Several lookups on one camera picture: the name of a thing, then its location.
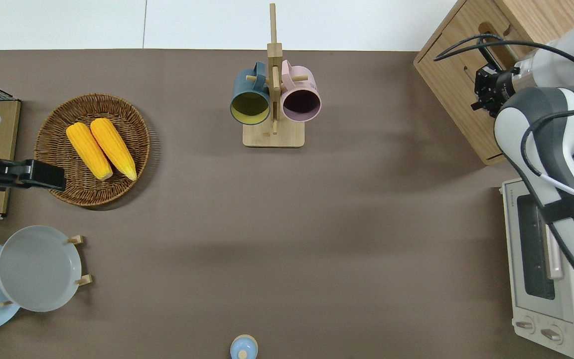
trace mug handle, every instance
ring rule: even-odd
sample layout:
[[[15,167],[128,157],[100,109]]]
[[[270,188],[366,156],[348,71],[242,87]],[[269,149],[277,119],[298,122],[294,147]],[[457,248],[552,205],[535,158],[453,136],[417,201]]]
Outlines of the mug handle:
[[[291,91],[292,89],[296,88],[296,85],[291,79],[291,64],[289,63],[289,60],[283,60],[281,77],[283,78],[283,85],[285,85],[287,91]]]
[[[265,72],[267,72],[267,65],[261,61],[257,61],[254,66],[254,76],[256,80],[254,81],[254,90],[262,91],[265,85]]]

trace toaster oven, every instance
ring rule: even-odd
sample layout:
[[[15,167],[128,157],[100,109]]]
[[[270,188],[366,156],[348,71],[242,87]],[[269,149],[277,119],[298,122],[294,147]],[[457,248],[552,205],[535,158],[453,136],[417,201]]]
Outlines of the toaster oven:
[[[515,333],[574,358],[574,270],[524,182],[503,182],[500,191]]]

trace mug rack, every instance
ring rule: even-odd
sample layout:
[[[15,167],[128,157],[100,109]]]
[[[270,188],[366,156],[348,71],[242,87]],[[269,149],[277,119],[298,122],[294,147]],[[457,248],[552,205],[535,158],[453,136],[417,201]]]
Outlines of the mug rack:
[[[269,118],[257,125],[243,125],[243,145],[248,147],[299,148],[305,145],[305,124],[291,121],[281,110],[283,44],[276,38],[276,4],[269,4],[272,42],[267,44]]]

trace mug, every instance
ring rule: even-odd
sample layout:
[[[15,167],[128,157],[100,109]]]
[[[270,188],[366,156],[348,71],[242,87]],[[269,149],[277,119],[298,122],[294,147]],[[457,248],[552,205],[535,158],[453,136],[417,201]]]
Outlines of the mug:
[[[320,95],[314,81],[314,75],[304,66],[292,66],[283,61],[281,71],[283,86],[281,88],[281,108],[285,117],[296,122],[309,121],[320,112]],[[307,76],[307,80],[294,81],[296,76]]]
[[[234,80],[230,112],[243,125],[257,125],[269,117],[269,88],[265,84],[266,64],[257,61],[253,69],[242,70]],[[249,81],[248,76],[255,76]]]

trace wooden base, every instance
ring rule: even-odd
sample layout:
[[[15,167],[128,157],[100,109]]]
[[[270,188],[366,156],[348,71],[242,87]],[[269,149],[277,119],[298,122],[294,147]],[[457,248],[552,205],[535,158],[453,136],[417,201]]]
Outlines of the wooden base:
[[[299,148],[305,145],[305,123],[278,120],[274,135],[271,118],[258,125],[243,126],[243,145],[248,147]]]

